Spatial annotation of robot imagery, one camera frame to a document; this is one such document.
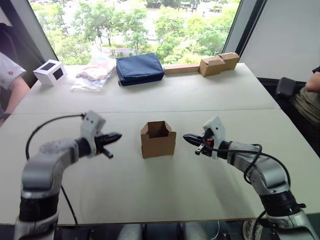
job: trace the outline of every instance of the wooden block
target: wooden block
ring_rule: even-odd
[[[164,74],[186,74],[197,73],[199,71],[199,63],[195,64],[172,64],[164,66]]]

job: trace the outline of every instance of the beige fabric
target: beige fabric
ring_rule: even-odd
[[[299,94],[290,99],[290,102],[302,116],[320,128],[320,93],[307,92],[304,87]]]

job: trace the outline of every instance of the white table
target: white table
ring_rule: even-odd
[[[120,132],[110,145],[114,159],[82,158],[69,167],[63,185],[80,224],[234,220],[256,218],[263,210],[252,186],[225,160],[196,156],[186,133],[220,116],[228,141],[260,143],[263,152],[281,160],[292,179],[292,192],[306,213],[320,212],[320,160],[279,109],[103,113],[104,132]],[[19,212],[25,143],[38,125],[59,114],[12,115],[0,128],[0,223],[13,224]],[[175,154],[143,159],[140,130],[147,121],[166,120],[177,132]],[[77,138],[80,119],[64,119],[34,137],[30,153],[52,140]],[[59,199],[59,223],[74,224],[65,199]]]
[[[66,66],[68,75],[54,87],[38,81],[14,114],[81,113],[89,109],[123,113],[280,108],[244,63],[209,77],[174,74],[158,82],[123,87],[115,76],[101,92],[71,91],[74,76],[82,67]]]

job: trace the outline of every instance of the cardboard box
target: cardboard box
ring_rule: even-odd
[[[173,155],[176,146],[175,131],[165,121],[147,122],[141,130],[141,150],[144,159]]]
[[[186,74],[199,72],[199,63],[195,64],[172,64],[164,66],[164,74]]]
[[[239,62],[239,55],[235,52],[218,54],[220,58],[225,62],[225,70],[235,69],[237,63]]]
[[[207,77],[219,74],[226,70],[226,63],[219,56],[201,59],[199,72],[202,76]]]

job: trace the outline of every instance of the white sleeve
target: white sleeve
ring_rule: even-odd
[[[17,77],[22,76],[26,70],[0,52],[0,86],[8,89]]]

